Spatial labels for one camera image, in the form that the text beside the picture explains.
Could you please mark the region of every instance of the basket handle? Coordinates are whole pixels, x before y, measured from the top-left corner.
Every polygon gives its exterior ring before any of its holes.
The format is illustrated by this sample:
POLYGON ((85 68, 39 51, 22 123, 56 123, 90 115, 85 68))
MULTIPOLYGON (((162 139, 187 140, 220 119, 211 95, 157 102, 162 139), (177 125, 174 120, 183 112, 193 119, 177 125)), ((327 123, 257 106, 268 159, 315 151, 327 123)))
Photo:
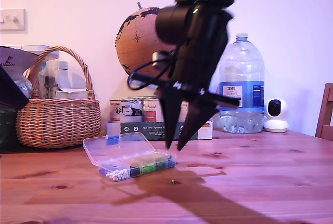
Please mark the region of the basket handle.
POLYGON ((90 76, 88 66, 83 62, 83 60, 80 58, 78 54, 76 54, 75 51, 66 48, 64 46, 52 46, 46 48, 38 57, 35 66, 32 69, 32 72, 30 74, 30 79, 32 83, 32 93, 31 97, 32 99, 39 99, 39 80, 38 80, 38 73, 41 67, 42 62, 44 61, 45 57, 50 54, 53 51, 64 51, 70 54, 81 66, 82 71, 84 73, 85 81, 87 84, 87 94, 88 94, 88 99, 92 100, 95 99, 95 93, 93 89, 93 83, 92 83, 92 78, 90 76))

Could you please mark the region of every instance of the box lid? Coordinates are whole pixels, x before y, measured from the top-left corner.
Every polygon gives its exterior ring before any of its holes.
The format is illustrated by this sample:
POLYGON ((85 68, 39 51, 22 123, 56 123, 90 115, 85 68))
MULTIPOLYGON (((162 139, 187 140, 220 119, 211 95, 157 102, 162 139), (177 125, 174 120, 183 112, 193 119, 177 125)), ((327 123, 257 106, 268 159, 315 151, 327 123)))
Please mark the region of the box lid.
MULTIPOLYGON (((7 45, 7 46, 11 47, 11 48, 15 48, 15 49, 21 49, 23 51, 29 51, 29 52, 32 52, 37 55, 41 54, 46 48, 49 47, 46 45, 22 45, 22 46, 21 45, 7 45)), ((59 51, 53 51, 45 57, 45 61, 54 60, 57 58, 59 58, 59 51)))
POLYGON ((153 146, 139 132, 112 136, 108 139, 105 137, 87 138, 83 141, 83 147, 95 166, 154 153, 153 146))

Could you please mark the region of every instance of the bottle label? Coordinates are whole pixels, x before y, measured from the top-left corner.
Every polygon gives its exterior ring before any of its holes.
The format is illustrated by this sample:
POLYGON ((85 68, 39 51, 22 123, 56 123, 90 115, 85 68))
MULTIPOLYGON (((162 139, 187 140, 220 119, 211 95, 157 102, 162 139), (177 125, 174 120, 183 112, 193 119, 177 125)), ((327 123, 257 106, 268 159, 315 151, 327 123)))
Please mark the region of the bottle label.
POLYGON ((263 81, 221 82, 220 94, 239 100, 238 109, 220 107, 221 111, 264 111, 263 81))

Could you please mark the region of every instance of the cork globe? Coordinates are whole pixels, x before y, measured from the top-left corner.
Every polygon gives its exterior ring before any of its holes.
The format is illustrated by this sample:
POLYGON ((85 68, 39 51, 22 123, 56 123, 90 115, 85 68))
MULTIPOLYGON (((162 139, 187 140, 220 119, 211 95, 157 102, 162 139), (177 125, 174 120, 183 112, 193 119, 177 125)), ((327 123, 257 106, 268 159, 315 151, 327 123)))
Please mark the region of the cork globe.
MULTIPOLYGON (((116 38, 116 50, 119 62, 127 74, 151 61, 151 55, 155 51, 170 51, 175 48, 157 37, 155 20, 159 10, 158 7, 140 9, 122 23, 116 38)), ((160 71, 150 65, 141 69, 139 73, 156 76, 160 71)))

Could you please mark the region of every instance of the cardboard box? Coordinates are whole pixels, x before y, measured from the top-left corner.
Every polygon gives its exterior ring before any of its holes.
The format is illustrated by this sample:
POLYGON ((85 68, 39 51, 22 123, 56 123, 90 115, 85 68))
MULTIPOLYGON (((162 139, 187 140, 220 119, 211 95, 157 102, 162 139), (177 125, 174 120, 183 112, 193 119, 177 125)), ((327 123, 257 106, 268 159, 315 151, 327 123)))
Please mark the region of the cardboard box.
MULTIPOLYGON (((174 140, 178 140, 184 122, 178 122, 174 140)), ((107 123, 107 136, 117 133, 142 133, 147 140, 165 140, 164 122, 140 122, 140 123, 107 123)), ((207 121, 191 138, 191 140, 211 140, 213 138, 213 123, 207 121)))
POLYGON ((62 88, 61 90, 55 91, 55 97, 58 99, 88 99, 86 89, 63 89, 62 88))

